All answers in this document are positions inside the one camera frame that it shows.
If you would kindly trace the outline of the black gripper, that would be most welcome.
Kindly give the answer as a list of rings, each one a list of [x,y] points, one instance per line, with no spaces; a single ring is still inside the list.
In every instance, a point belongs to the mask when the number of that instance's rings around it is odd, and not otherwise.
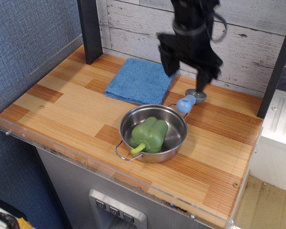
[[[164,72],[171,77],[183,62],[198,71],[196,91],[202,92],[205,86],[216,79],[223,61],[213,51],[206,32],[195,36],[178,33],[157,33],[160,41],[159,52]]]

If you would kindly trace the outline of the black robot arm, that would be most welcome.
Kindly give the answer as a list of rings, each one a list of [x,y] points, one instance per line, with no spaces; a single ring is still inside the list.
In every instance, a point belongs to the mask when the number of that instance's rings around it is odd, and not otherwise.
[[[223,64],[210,44],[213,41],[214,19],[227,26],[225,19],[214,11],[219,3],[218,0],[173,0],[174,34],[157,34],[166,75],[173,75],[181,62],[195,68],[198,71],[196,91],[199,93],[218,77]]]

